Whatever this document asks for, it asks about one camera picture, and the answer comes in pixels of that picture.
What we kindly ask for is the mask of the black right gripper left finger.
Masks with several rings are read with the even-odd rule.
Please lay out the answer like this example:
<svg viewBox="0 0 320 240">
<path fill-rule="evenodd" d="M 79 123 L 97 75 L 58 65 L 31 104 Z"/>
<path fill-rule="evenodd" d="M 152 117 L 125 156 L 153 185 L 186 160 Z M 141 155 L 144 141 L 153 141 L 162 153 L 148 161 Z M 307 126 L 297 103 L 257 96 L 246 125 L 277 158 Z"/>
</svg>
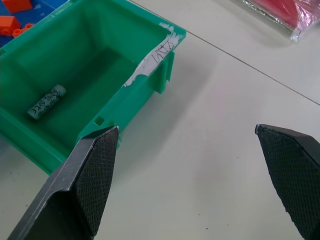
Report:
<svg viewBox="0 0 320 240">
<path fill-rule="evenodd" d="M 109 126 L 81 138 L 46 180 L 10 240 L 92 240 L 112 185 L 120 131 Z"/>
</svg>

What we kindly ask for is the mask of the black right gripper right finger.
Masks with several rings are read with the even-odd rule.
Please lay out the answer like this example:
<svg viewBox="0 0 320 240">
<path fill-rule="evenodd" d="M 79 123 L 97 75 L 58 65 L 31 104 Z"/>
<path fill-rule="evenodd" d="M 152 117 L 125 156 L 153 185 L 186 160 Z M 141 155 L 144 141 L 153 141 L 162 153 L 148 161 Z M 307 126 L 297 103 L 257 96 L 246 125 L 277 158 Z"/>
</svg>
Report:
<svg viewBox="0 0 320 240">
<path fill-rule="evenodd" d="M 255 127 L 268 173 L 285 211 L 305 240 L 320 238 L 320 144 L 278 126 Z"/>
</svg>

